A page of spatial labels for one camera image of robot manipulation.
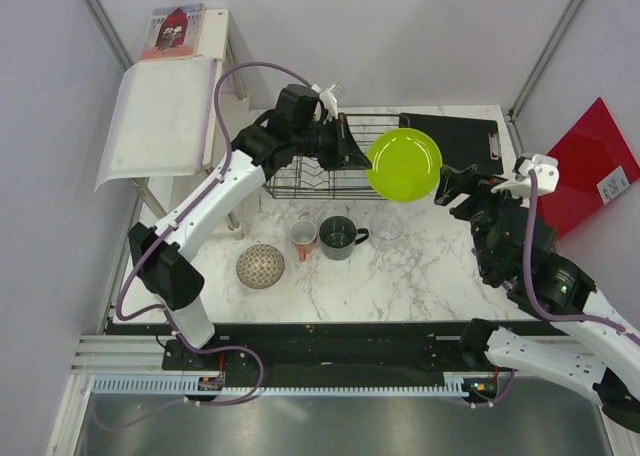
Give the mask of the lime green plate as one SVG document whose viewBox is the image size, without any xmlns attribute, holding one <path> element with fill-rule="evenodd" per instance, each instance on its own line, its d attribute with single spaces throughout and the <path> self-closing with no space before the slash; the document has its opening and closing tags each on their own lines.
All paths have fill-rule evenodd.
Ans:
<svg viewBox="0 0 640 456">
<path fill-rule="evenodd" d="M 370 187 L 382 198 L 409 203 L 429 195 L 437 186 L 443 157 L 429 135 L 397 128 L 379 136 L 367 151 Z"/>
</svg>

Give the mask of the clear octagonal glass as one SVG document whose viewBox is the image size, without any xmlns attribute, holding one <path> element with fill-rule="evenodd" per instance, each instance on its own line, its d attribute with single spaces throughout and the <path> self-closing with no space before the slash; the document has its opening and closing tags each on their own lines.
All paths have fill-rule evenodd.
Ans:
<svg viewBox="0 0 640 456">
<path fill-rule="evenodd" d="M 371 244 L 376 251 L 393 249 L 404 232 L 404 222 L 393 209 L 380 210 L 370 222 Z"/>
</svg>

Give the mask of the grey mug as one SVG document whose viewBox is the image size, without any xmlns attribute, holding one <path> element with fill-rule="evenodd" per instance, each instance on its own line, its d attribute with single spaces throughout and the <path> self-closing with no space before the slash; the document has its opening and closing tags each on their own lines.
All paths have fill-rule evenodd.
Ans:
<svg viewBox="0 0 640 456">
<path fill-rule="evenodd" d="M 345 216 L 328 217 L 319 228 L 321 250 L 327 258 L 334 261 L 350 257 L 354 247 L 366 241 L 369 236 L 367 228 L 357 228 L 355 223 Z"/>
</svg>

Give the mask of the orange pink mug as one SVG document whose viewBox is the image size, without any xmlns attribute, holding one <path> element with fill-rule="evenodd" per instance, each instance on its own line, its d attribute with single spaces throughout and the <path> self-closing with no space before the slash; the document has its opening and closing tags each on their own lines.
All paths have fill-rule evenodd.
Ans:
<svg viewBox="0 0 640 456">
<path fill-rule="evenodd" d="M 316 225 L 312 221 L 298 220 L 291 226 L 289 236 L 296 248 L 299 261 L 304 262 L 317 242 Z"/>
</svg>

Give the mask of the red patterned white bowl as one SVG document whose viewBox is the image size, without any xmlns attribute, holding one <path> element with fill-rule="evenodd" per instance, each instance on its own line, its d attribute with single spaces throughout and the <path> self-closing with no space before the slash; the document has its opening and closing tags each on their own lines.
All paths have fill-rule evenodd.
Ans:
<svg viewBox="0 0 640 456">
<path fill-rule="evenodd" d="M 268 244 L 250 246 L 242 252 L 236 263 L 236 274 L 240 282 L 256 290 L 276 284 L 284 271 L 283 254 Z"/>
</svg>

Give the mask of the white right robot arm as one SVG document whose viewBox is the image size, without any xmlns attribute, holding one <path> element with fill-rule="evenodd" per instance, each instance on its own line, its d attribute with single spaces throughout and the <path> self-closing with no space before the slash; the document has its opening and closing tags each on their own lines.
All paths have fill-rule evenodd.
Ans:
<svg viewBox="0 0 640 456">
<path fill-rule="evenodd" d="M 469 223 L 482 282 L 507 289 L 527 314 L 551 324 L 590 351 L 589 356 L 546 347 L 504 326 L 474 318 L 458 343 L 467 368 L 524 371 L 596 404 L 614 423 L 639 430 L 639 332 L 609 303 L 595 281 L 553 250 L 556 230 L 537 213 L 559 182 L 557 162 L 521 157 L 510 178 L 472 165 L 440 170 L 435 202 Z"/>
</svg>

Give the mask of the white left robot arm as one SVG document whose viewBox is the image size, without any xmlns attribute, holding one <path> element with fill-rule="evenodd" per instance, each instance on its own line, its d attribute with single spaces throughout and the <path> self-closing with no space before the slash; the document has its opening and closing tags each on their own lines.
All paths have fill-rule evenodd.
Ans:
<svg viewBox="0 0 640 456">
<path fill-rule="evenodd" d="M 137 223 L 129 231 L 132 275 L 156 296 L 196 368 L 211 368 L 220 354 L 200 298 L 205 279 L 192 264 L 212 231 L 296 157 L 312 158 L 325 171 L 371 168 L 338 108 L 341 89 L 285 87 L 275 108 L 239 131 L 221 164 L 173 212 L 151 227 Z"/>
</svg>

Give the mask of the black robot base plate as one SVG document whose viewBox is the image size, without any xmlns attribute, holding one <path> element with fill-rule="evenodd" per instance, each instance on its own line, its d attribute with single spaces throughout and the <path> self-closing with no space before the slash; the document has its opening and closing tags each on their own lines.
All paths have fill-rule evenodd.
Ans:
<svg viewBox="0 0 640 456">
<path fill-rule="evenodd" d="M 167 342 L 165 370 L 223 371 L 234 383 L 439 383 L 448 373 L 495 380 L 499 371 L 465 360 L 453 323 L 221 324 L 204 354 Z"/>
</svg>

